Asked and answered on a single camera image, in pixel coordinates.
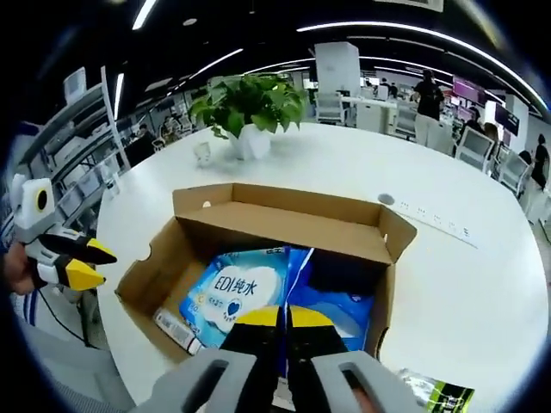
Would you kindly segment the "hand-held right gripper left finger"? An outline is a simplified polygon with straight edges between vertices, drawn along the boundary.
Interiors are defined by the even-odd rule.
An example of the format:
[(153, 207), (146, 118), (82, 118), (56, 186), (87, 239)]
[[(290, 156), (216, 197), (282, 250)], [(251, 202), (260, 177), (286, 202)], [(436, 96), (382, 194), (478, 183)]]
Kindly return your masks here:
[(239, 317), (220, 348), (190, 356), (157, 379), (134, 412), (268, 412), (279, 376), (282, 309)]

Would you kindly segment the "person's left hand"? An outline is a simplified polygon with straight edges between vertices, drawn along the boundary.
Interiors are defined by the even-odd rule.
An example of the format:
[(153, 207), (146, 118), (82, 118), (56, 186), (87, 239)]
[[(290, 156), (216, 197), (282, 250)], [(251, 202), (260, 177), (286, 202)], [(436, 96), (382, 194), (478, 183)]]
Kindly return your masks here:
[(1, 254), (1, 275), (10, 293), (24, 296), (35, 290), (28, 257), (21, 243), (14, 242)]

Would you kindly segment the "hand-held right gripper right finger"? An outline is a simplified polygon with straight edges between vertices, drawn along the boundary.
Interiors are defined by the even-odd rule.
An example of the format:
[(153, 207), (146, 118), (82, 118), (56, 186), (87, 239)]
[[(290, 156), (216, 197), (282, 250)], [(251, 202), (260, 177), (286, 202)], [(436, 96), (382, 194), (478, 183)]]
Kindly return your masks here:
[(408, 385), (362, 351), (349, 351), (333, 322), (287, 310), (288, 386), (298, 412), (421, 412)]

